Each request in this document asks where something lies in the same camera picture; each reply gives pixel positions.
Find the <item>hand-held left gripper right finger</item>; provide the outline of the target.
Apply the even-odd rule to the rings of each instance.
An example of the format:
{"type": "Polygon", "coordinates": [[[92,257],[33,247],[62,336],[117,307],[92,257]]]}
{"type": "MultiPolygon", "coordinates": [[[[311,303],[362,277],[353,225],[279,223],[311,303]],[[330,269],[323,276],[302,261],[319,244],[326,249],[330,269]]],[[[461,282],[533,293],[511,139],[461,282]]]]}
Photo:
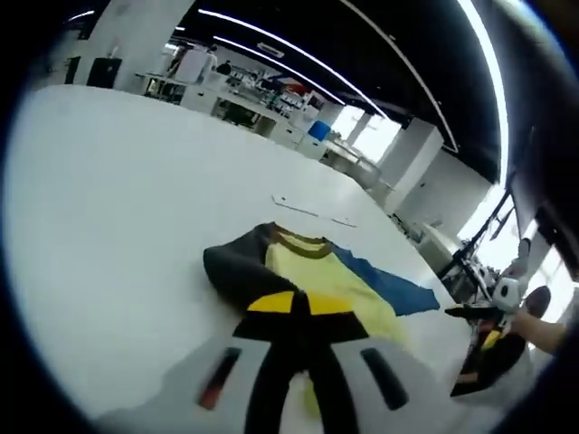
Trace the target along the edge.
{"type": "Polygon", "coordinates": [[[326,433],[443,433],[453,408],[428,367],[389,337],[370,335],[351,306],[308,297],[309,375],[326,433]]]}

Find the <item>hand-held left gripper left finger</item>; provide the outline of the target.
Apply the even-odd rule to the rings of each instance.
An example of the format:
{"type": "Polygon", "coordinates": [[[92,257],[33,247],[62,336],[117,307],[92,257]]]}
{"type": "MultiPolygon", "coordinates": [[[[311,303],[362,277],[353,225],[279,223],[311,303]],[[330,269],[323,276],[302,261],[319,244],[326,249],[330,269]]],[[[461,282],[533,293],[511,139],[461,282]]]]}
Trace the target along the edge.
{"type": "Polygon", "coordinates": [[[290,382],[304,368],[307,317],[302,291],[258,299],[230,335],[170,368],[152,398],[100,416],[98,432],[279,432],[290,382]]]}

